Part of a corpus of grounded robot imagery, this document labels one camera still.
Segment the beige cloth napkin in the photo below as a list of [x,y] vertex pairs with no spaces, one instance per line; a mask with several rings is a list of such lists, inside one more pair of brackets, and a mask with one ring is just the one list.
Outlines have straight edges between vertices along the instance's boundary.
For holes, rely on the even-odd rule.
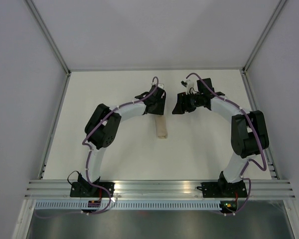
[[168,132],[166,127],[166,118],[164,115],[155,116],[156,136],[159,139],[167,139]]

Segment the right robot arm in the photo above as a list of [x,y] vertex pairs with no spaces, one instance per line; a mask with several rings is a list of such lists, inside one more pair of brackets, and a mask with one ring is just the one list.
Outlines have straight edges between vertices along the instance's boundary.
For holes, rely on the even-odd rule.
[[215,92],[210,78],[199,78],[194,83],[186,78],[181,81],[186,91],[177,95],[172,111],[174,115],[191,113],[204,107],[219,114],[231,125],[232,157],[227,167],[220,172],[216,182],[201,183],[197,187],[204,198],[245,198],[247,189],[243,175],[250,162],[262,171],[267,170],[264,149],[269,146],[264,114],[261,111],[248,111],[229,100],[222,92]]

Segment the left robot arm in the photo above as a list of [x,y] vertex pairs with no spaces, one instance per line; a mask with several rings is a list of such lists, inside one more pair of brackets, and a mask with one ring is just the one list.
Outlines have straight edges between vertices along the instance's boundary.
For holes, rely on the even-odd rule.
[[106,149],[114,142],[120,123],[146,114],[162,116],[166,92],[161,85],[152,85],[150,91],[136,96],[132,101],[109,107],[99,104],[88,120],[82,144],[89,148],[83,172],[72,182],[70,197],[110,198],[114,183],[101,182],[101,164]]

